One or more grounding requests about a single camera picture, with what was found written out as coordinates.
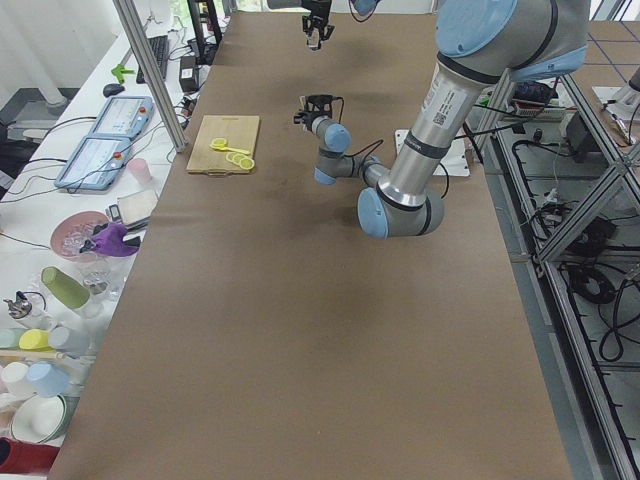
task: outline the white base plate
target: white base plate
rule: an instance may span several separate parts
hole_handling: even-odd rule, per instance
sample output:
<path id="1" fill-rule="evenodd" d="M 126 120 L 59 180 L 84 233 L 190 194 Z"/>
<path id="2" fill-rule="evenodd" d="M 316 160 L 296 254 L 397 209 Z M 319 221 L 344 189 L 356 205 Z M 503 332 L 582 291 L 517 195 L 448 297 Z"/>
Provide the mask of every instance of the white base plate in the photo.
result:
<path id="1" fill-rule="evenodd" d="M 400 153 L 400 148 L 404 143 L 404 139 L 409 133 L 409 130 L 396 130 L 396 154 Z M 454 140 L 449 149 L 449 153 L 442 159 L 442 164 L 449 172 L 451 177 L 468 177 L 471 175 L 469 166 L 467 165 L 467 157 L 464 155 L 465 146 L 464 140 Z M 440 165 L 436 168 L 434 175 L 445 175 L 444 170 Z"/>
<path id="2" fill-rule="evenodd" d="M 620 87 L 592 87 L 592 88 L 593 88 L 593 93 L 596 94 L 596 97 L 598 97 L 598 100 L 600 100 L 602 104 L 611 100 L 613 96 L 616 93 L 618 93 L 618 90 L 620 90 Z M 627 110 L 618 108 L 615 103 L 612 105 L 609 105 L 607 107 L 607 110 L 609 110 L 611 113 L 615 113 L 618 116 L 618 118 L 623 122 L 631 121 L 631 114 L 633 112 L 628 112 Z"/>

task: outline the green cup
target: green cup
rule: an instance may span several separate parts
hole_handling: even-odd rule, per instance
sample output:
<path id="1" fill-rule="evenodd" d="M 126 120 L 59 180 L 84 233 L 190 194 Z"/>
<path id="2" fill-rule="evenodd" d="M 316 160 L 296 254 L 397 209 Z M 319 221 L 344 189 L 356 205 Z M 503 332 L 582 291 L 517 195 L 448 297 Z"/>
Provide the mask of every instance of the green cup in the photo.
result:
<path id="1" fill-rule="evenodd" d="M 66 307 L 76 310 L 89 301 L 91 292 L 56 267 L 42 270 L 42 283 Z"/>

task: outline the bowl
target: bowl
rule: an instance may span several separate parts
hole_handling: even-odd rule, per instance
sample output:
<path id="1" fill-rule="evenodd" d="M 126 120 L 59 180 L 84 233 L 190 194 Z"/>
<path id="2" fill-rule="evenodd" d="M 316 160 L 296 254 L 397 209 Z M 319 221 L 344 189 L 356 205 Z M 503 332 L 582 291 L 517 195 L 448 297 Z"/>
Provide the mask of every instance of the bowl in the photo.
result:
<path id="1" fill-rule="evenodd" d="M 39 395 L 24 402 L 11 421 L 11 436 L 16 440 L 44 443 L 64 433 L 70 415 L 64 397 Z"/>
<path id="2" fill-rule="evenodd" d="M 84 242 L 91 239 L 93 229 L 104 225 L 109 219 L 102 212 L 86 211 L 71 215 L 58 225 L 51 234 L 51 249 L 60 257 L 72 262 L 90 262 L 94 255 L 80 253 Z"/>

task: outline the tablet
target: tablet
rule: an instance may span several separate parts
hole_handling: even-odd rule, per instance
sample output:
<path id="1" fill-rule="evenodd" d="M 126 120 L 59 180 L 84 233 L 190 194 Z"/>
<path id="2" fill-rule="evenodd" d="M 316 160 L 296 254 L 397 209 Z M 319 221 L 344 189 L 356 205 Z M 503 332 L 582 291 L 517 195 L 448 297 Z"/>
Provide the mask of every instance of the tablet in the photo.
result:
<path id="1" fill-rule="evenodd" d="M 106 190 L 123 170 L 130 155 L 128 138 L 87 135 L 69 158 L 53 184 L 58 188 Z"/>
<path id="2" fill-rule="evenodd" d="M 133 140 L 142 132 L 152 114 L 151 97 L 109 97 L 89 135 Z"/>

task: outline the small robot arm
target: small robot arm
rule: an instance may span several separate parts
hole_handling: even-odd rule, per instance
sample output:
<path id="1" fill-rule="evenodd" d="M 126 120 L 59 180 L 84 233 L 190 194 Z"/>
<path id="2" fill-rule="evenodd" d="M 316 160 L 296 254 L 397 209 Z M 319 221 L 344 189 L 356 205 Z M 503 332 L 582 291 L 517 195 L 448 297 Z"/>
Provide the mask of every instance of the small robot arm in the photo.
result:
<path id="1" fill-rule="evenodd" d="M 377 4 L 360 1 L 369 4 L 360 14 Z M 316 179 L 331 183 L 338 176 L 362 176 L 368 188 L 358 199 L 358 217 L 372 237 L 435 230 L 444 205 L 427 183 L 481 91 L 497 83 L 507 69 L 516 82 L 578 69 L 586 56 L 588 18 L 584 0 L 447 0 L 438 15 L 436 73 L 393 167 L 387 169 L 371 157 L 344 155 L 344 127 L 318 111 L 308 121 L 303 109 L 298 123 L 321 140 Z"/>
<path id="2" fill-rule="evenodd" d="M 304 8 L 309 14 L 302 17 L 302 31 L 307 36 L 307 47 L 316 51 L 322 48 L 322 42 L 329 40 L 334 26 L 329 25 L 329 13 L 332 0 L 267 0 L 271 10 L 281 8 Z"/>

